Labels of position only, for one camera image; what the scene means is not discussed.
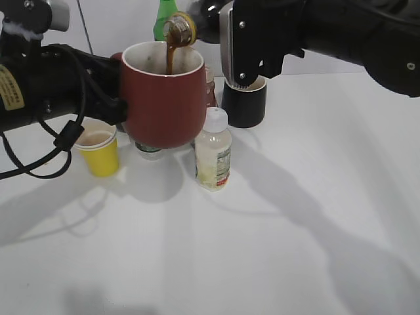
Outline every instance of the mug rim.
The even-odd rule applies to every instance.
[[[164,43],[165,45],[166,45],[166,42],[165,41],[145,41],[145,42],[143,42],[143,43],[137,43],[137,44],[134,44],[134,45],[131,45],[130,47],[128,47],[127,49],[125,49],[124,50],[124,52],[123,52],[123,56],[122,56],[122,61],[123,61],[123,63],[124,63],[124,65],[126,65],[127,67],[129,67],[130,69],[132,69],[132,70],[134,70],[135,72],[139,72],[139,73],[141,73],[141,74],[146,74],[146,75],[151,75],[151,76],[154,76],[154,77],[185,77],[185,76],[187,76],[187,75],[190,75],[190,74],[194,74],[194,73],[196,73],[197,71],[199,71],[202,67],[204,67],[204,57],[197,51],[197,50],[195,50],[195,49],[193,49],[192,47],[182,47],[181,49],[189,49],[189,50],[191,50],[191,51],[193,51],[194,53],[196,53],[198,56],[199,56],[199,58],[200,58],[200,60],[201,60],[201,62],[200,62],[200,65],[197,67],[197,68],[195,68],[194,70],[192,70],[192,71],[189,71],[189,72],[185,72],[185,73],[179,73],[179,74],[156,74],[156,73],[152,73],[152,72],[147,72],[147,71],[144,71],[144,70],[140,70],[140,69],[137,69],[137,68],[134,68],[133,66],[131,66],[127,61],[126,61],[126,59],[125,59],[125,55],[131,50],[131,49],[133,49],[133,48],[135,48],[135,47],[138,47],[138,46],[143,46],[143,45],[151,45],[151,44],[155,44],[155,43]]]
[[[268,80],[267,80],[267,78],[263,77],[262,75],[259,75],[258,78],[257,78],[257,80],[255,80],[255,82],[257,82],[260,79],[263,79],[264,80],[264,83],[259,88],[253,89],[253,90],[239,89],[237,87],[234,87],[231,84],[229,84],[229,82],[228,82],[228,80],[226,78],[224,79],[224,82],[228,85],[228,87],[230,87],[232,90],[235,90],[237,92],[242,92],[242,93],[255,93],[255,92],[258,92],[258,91],[261,91],[261,90],[265,89],[266,86],[267,86]]]

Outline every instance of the cup rim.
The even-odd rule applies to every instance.
[[[242,92],[242,93],[255,93],[255,92],[258,92],[258,91],[261,91],[261,90],[263,90],[263,89],[265,89],[266,88],[266,86],[267,86],[267,82],[268,82],[268,80],[267,80],[267,78],[265,78],[265,77],[263,77],[262,75],[259,75],[258,76],[258,78],[257,78],[257,80],[255,80],[255,82],[256,81],[258,81],[258,80],[260,80],[260,79],[262,79],[262,80],[264,80],[264,83],[261,85],[261,87],[259,87],[258,89],[253,89],[253,90],[244,90],[244,89],[239,89],[239,88],[237,88],[237,87],[233,87],[233,86],[231,86],[231,84],[229,84],[229,82],[228,82],[228,80],[225,78],[224,79],[224,82],[228,85],[228,87],[230,87],[232,90],[235,90],[235,91],[238,91],[238,92]]]
[[[124,65],[126,65],[130,69],[134,70],[135,72],[139,72],[141,74],[150,75],[150,76],[153,76],[153,77],[185,77],[187,75],[196,73],[202,67],[204,67],[204,57],[197,50],[195,50],[195,49],[193,49],[192,47],[189,47],[189,46],[188,47],[182,47],[182,48],[179,48],[179,49],[189,49],[191,51],[194,51],[199,56],[201,62],[200,62],[200,65],[197,68],[195,68],[192,71],[185,72],[185,73],[179,73],[179,74],[156,74],[156,73],[147,72],[147,71],[144,71],[144,70],[140,70],[140,69],[134,68],[133,66],[131,66],[126,61],[125,55],[129,52],[129,50],[131,50],[131,49],[133,49],[135,47],[138,47],[138,46],[151,45],[151,44],[155,44],[155,43],[161,43],[161,44],[163,43],[163,44],[166,45],[166,42],[165,41],[145,41],[144,43],[134,44],[134,45],[128,47],[127,49],[125,49],[124,52],[123,52],[123,56],[122,56],[122,61],[123,61]]]
[[[107,146],[109,146],[117,137],[117,127],[116,126],[111,126],[113,131],[111,133],[111,135],[109,136],[109,138],[107,138],[105,141],[102,141],[101,143],[95,144],[93,146],[82,146],[80,144],[75,143],[74,146],[75,148],[81,150],[81,151],[97,151],[103,148],[106,148]]]

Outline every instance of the yellow cup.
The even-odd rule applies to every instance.
[[[83,122],[85,132],[75,147],[85,158],[89,171],[96,177],[108,177],[119,169],[117,128],[107,123],[89,119]]]

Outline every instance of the white bottle cap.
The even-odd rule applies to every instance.
[[[208,133],[221,133],[228,127],[228,114],[217,107],[209,107],[203,130]]]

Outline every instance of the green bottle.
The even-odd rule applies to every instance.
[[[165,36],[163,36],[163,26],[168,18],[177,11],[178,7],[175,0],[160,0],[159,12],[157,13],[155,27],[153,28],[155,41],[165,41]]]

